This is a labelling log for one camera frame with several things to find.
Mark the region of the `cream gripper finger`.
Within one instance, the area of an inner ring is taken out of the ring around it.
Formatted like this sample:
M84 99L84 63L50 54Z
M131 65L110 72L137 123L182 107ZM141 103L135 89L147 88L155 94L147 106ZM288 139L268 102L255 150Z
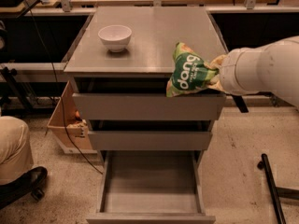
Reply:
M224 61L224 59L226 58L226 54L222 54L218 57L216 57L211 63L210 66L212 69L220 69L221 65Z
M209 89L224 92L224 88L223 88L223 86L221 85L221 82L218 79L209 80L206 86Z

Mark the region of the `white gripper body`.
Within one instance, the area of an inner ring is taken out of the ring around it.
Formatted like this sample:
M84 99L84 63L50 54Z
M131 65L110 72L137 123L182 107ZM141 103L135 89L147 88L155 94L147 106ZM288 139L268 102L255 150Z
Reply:
M220 83L233 95L255 94L263 90L257 65L260 49L233 49L224 58L220 68Z

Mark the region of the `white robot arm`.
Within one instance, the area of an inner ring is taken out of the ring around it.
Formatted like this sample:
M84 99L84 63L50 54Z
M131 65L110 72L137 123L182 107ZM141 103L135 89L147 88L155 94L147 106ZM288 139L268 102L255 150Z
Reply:
M299 36L255 49L233 49L209 67L219 71L209 81L210 89L238 96L271 92L299 107Z

